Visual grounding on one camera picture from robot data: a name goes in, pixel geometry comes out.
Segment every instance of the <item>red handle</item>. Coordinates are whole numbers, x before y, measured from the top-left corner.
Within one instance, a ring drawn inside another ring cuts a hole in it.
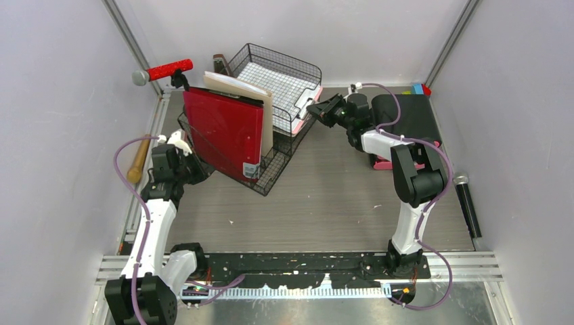
[[[185,59],[182,61],[157,66],[155,68],[149,68],[148,74],[150,74],[150,81],[154,81],[171,76],[177,69],[180,69],[181,71],[187,71],[191,70],[193,67],[194,63],[190,59]]]

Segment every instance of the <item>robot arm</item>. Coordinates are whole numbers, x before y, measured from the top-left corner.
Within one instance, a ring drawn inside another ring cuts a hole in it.
[[[447,185],[439,155],[421,144],[406,142],[396,136],[374,130],[372,109],[367,98],[360,93],[347,97],[334,97],[307,108],[320,123],[333,127],[335,124],[347,130],[349,144],[355,149],[375,154],[393,163],[395,191],[401,200],[399,222],[387,248],[386,265],[393,274],[399,267],[412,267],[422,258],[422,238],[428,215],[421,220],[423,209]],[[424,164],[417,170],[415,163]],[[432,207],[426,209],[428,214]]]
[[[132,307],[130,285],[142,243],[136,278],[137,304],[147,324],[174,324],[179,289],[190,274],[200,276],[207,269],[203,250],[197,243],[174,247],[165,265],[163,257],[169,228],[183,196],[183,186],[204,181],[211,170],[193,154],[182,130],[172,133],[169,139],[160,137],[160,144],[152,148],[152,163],[150,180],[141,191],[150,211],[150,222],[142,207],[142,220],[129,262],[120,278],[109,280],[104,291],[118,325],[139,323]]]

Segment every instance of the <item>wooden baseball bat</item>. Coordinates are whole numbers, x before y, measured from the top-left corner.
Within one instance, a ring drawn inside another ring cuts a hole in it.
[[[131,164],[130,169],[127,171],[127,181],[135,184],[139,182],[141,179],[141,173],[143,172],[143,165],[146,162],[146,156],[148,155],[148,148],[150,147],[150,140],[143,140],[139,144],[139,148],[135,154],[135,158],[133,159],[133,163]]]

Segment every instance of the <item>small blue block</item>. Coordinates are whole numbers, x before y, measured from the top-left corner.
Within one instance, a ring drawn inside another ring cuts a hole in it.
[[[422,90],[422,85],[417,83],[413,85],[413,93],[417,95],[424,95],[424,90]]]

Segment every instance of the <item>red binder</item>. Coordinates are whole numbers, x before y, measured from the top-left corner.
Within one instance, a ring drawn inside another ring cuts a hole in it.
[[[227,176],[256,181],[263,101],[195,87],[183,92],[183,101],[197,155]]]

